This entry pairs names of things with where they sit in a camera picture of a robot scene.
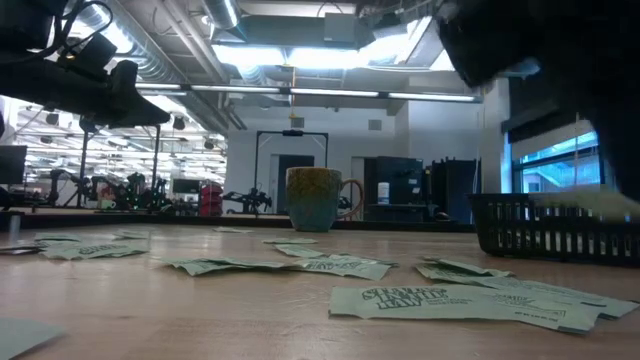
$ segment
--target table surface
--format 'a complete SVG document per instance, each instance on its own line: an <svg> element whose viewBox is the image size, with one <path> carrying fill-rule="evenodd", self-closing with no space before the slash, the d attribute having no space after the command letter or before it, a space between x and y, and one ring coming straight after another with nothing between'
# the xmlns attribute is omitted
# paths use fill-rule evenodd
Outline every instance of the table surface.
<svg viewBox="0 0 640 360"><path fill-rule="evenodd" d="M598 320L587 336L517 322L330 318L332 286L429 285L412 268L440 256L514 271L522 279L619 299L640 299L634 269L486 256L472 234L333 231L303 245L398 261L379 282L303 273L228 272L190 277L154 257L225 256L286 261L262 244L299 237L284 229L250 234L210 227L152 229L150 254L119 259L0 258L0 317L61 325L67 334L21 359L637 359L640 311ZM112 227L56 229L108 241ZM33 232L25 231L23 239ZM0 234L0 244L7 244Z"/></svg>

